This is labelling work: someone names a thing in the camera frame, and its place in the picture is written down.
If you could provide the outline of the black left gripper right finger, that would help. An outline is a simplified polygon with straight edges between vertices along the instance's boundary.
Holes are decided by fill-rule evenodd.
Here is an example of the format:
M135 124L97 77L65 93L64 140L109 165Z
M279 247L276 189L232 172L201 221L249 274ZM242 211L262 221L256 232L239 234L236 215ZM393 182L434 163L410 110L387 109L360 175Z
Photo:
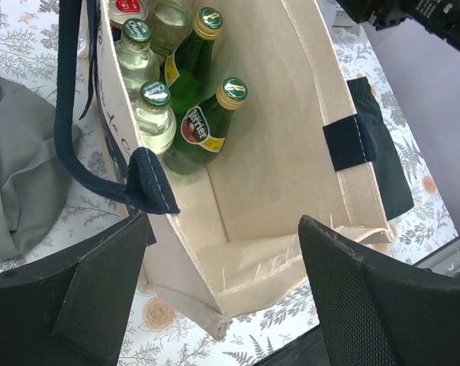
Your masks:
M460 365L460 278L303 216L298 236L332 365Z

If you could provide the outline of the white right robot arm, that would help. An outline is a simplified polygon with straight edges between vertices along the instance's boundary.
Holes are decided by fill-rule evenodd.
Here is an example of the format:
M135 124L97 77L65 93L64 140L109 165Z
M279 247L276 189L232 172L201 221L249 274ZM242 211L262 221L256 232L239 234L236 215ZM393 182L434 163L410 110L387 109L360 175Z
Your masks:
M338 0L356 23L377 31L411 19L460 52L460 0Z

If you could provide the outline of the beige canvas tote bag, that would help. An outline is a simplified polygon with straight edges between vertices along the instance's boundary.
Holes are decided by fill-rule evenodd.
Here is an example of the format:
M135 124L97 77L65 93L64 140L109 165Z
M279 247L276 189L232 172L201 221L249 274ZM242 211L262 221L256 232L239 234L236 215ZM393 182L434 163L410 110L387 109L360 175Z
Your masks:
M392 242L375 151L315 1L212 1L223 15L209 90L241 78L249 98L220 154L184 181L146 149L130 109L105 1L62 1L55 146L90 191L145 212L157 233L150 289L216 340L235 317L276 305L306 280L298 221L309 214L364 244ZM69 137L76 67L89 70L121 179L93 175Z

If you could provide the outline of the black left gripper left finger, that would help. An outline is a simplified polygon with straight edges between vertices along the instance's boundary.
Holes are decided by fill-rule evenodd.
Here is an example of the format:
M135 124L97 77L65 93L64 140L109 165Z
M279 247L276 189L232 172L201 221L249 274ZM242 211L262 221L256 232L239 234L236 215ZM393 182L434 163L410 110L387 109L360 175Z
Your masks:
M146 215L0 274L0 365L115 365L151 234Z

